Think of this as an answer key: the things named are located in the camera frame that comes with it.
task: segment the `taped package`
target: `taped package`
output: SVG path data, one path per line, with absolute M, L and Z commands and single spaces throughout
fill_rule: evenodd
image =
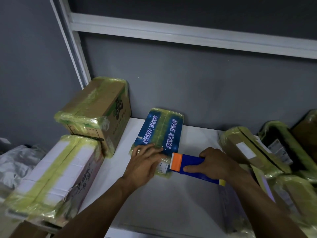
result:
M 232 159 L 240 164 L 252 164 L 262 170 L 267 179 L 291 173 L 290 167 L 272 154 L 246 127 L 228 129 L 220 136 L 219 144 Z
M 154 143 L 156 148 L 163 147 L 163 154 L 169 158 L 161 160 L 156 174 L 166 175 L 173 153 L 178 152 L 184 115 L 166 109 L 152 108 L 133 143 L 132 150 L 138 145 Z
M 317 194 L 305 179 L 295 176 L 279 176 L 272 188 L 276 204 L 287 212 L 292 220 L 309 237 L 317 235 Z
M 317 184 L 317 164 L 297 142 L 286 124 L 277 120 L 269 121 L 264 124 L 259 137 L 276 157 L 291 167 L 294 174 Z
M 62 136 L 5 204 L 28 219 L 38 217 L 62 227 L 77 214 L 102 162 L 99 141 Z
M 96 77 L 55 114 L 71 134 L 101 141 L 105 157 L 112 157 L 131 116 L 125 80 Z
M 240 164 L 240 166 L 253 176 L 262 190 L 275 202 L 264 173 L 253 165 L 249 167 L 248 165 Z M 255 238 L 251 223 L 232 186 L 227 184 L 225 187 L 218 187 L 218 189 L 226 233 L 234 234 L 234 237 Z
M 292 129 L 291 133 L 317 163 L 317 109 L 313 109 Z

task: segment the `white table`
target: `white table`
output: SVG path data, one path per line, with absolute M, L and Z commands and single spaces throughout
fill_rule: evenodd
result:
M 80 211 L 123 175 L 128 154 L 143 119 L 130 118 L 114 156 L 105 159 Z M 179 153 L 198 156 L 207 147 L 220 148 L 217 130 L 183 126 Z M 227 237 L 216 184 L 173 173 L 155 176 L 125 202 L 106 237 Z

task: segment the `white horizontal beam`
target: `white horizontal beam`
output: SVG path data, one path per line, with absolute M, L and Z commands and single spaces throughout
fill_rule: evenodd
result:
M 317 41 L 70 13 L 71 29 L 158 41 L 317 59 Z

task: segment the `person's right hand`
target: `person's right hand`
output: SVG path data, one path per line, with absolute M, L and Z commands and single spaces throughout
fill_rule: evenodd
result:
M 219 149 L 207 148 L 199 154 L 205 158 L 199 165 L 188 165 L 183 168 L 185 172 L 202 173 L 214 180 L 227 181 L 230 175 L 241 169 L 239 164 Z

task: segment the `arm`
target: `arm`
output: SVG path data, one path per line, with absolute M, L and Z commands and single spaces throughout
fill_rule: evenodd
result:
M 227 181 L 236 191 L 257 238 L 306 238 L 237 162 L 214 148 L 207 148 L 199 156 L 205 161 L 200 165 L 186 166 L 184 171 Z
M 163 150 L 153 144 L 137 146 L 125 173 L 102 196 L 75 216 L 54 237 L 103 238 L 120 208 L 137 188 L 145 185 L 154 176 Z

